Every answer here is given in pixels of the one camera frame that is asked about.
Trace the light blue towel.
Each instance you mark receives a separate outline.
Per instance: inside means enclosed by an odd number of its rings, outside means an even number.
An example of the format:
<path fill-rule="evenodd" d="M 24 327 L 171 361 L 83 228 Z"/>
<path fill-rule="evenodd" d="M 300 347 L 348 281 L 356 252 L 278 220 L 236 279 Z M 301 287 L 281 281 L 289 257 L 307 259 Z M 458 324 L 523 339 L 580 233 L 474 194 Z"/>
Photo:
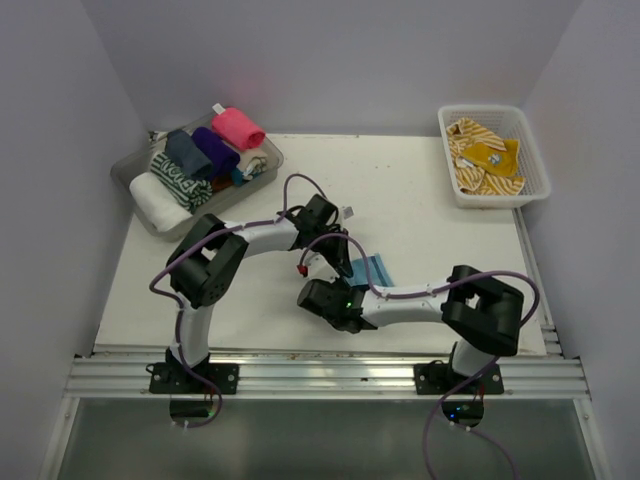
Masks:
<path fill-rule="evenodd" d="M 367 261 L 357 258 L 351 261 L 353 275 L 346 279 L 350 286 L 363 286 L 368 284 L 365 265 L 368 265 L 372 283 L 381 287 L 393 287 L 394 282 L 389 275 L 383 258 L 379 253 L 368 256 Z"/>

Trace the grey plastic bin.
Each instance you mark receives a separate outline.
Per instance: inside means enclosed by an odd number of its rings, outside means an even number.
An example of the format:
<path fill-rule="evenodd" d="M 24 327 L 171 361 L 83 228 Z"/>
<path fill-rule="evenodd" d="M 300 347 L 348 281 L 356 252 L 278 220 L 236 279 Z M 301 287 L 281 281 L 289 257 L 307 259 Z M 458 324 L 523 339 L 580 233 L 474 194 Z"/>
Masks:
<path fill-rule="evenodd" d="M 242 152 L 212 130 L 212 118 L 152 132 L 146 149 L 113 165 L 151 235 L 174 242 L 202 215 L 222 213 L 277 177 L 284 155 L 270 139 Z"/>

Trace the pink towel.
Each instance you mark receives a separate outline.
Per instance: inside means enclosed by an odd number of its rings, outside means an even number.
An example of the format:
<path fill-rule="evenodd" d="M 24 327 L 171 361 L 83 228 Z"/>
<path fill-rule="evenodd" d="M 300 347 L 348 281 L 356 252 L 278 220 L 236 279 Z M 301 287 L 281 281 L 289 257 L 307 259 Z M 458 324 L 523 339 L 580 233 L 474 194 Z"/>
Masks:
<path fill-rule="evenodd" d="M 224 141 L 240 151 L 259 148 L 266 137 L 265 131 L 243 111 L 235 107 L 212 106 L 212 130 Z"/>

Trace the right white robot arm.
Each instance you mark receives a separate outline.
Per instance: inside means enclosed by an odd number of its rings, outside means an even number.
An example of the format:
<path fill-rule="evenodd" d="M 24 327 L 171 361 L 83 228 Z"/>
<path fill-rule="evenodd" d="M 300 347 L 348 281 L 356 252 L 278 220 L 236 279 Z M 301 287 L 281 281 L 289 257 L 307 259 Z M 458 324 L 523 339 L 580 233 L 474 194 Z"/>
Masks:
<path fill-rule="evenodd" d="M 461 339 L 454 344 L 445 379 L 451 389 L 464 393 L 480 382 L 480 369 L 487 363 L 517 354 L 524 294 L 488 272 L 458 265 L 444 284 L 426 285 L 421 292 L 313 279 L 301 290 L 297 305 L 351 334 L 409 323 L 449 327 Z"/>

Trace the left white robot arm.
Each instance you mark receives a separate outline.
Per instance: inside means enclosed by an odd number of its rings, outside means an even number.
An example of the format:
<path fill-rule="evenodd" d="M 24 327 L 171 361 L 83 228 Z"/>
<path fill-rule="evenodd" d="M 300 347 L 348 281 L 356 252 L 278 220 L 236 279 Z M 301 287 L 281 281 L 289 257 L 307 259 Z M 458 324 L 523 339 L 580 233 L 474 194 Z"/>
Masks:
<path fill-rule="evenodd" d="M 208 213 L 188 231 L 169 257 L 164 273 L 180 318 L 165 361 L 174 367 L 172 379 L 185 392 L 201 390 L 208 379 L 208 334 L 215 304 L 231 286 L 243 260 L 271 252 L 310 249 L 338 274 L 353 275 L 347 241 L 323 240 L 344 234 L 339 209 L 316 194 L 273 218 L 248 223 L 225 222 Z"/>

